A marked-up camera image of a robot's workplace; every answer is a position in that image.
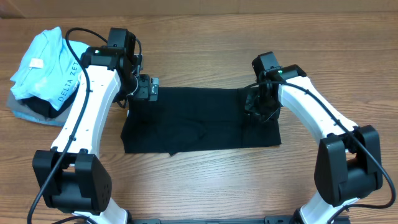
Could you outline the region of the black t-shirt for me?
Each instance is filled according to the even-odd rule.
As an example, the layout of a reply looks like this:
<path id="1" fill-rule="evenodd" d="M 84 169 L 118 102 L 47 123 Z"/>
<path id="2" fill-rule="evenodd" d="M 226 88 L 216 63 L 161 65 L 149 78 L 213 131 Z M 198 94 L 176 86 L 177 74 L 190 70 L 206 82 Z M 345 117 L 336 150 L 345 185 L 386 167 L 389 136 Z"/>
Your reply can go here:
<path id="1" fill-rule="evenodd" d="M 281 144 L 279 124 L 245 110 L 240 89 L 162 87 L 155 101 L 131 100 L 121 133 L 126 153 L 168 153 Z"/>

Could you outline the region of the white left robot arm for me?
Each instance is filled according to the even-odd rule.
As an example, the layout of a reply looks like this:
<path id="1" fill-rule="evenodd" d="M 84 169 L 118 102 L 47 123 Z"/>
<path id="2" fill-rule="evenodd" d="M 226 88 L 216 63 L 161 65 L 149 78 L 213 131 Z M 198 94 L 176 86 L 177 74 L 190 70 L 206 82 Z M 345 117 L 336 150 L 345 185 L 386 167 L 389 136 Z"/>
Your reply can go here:
<path id="1" fill-rule="evenodd" d="M 48 151 L 34 154 L 32 167 L 40 190 L 27 215 L 46 206 L 85 223 L 131 223 L 131 214 L 112 199 L 112 181 L 99 160 L 100 141 L 110 106 L 132 101 L 157 101 L 159 79 L 141 74 L 139 39 L 127 29 L 112 28 L 105 45 L 89 47 L 75 59 L 81 80 L 68 118 Z"/>

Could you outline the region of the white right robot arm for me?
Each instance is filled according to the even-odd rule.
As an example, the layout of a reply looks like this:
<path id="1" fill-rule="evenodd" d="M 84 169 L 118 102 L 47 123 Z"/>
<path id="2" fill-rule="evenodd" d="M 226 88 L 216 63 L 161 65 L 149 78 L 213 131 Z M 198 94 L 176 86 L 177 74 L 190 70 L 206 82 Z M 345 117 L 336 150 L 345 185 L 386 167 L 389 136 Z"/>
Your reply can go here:
<path id="1" fill-rule="evenodd" d="M 290 216 L 270 216 L 265 223 L 349 223 L 343 210 L 382 187 L 378 132 L 359 127 L 317 92 L 298 66 L 279 65 L 272 52 L 252 61 L 256 84 L 249 89 L 245 112 L 265 123 L 281 107 L 293 112 L 318 144 L 315 195 Z"/>

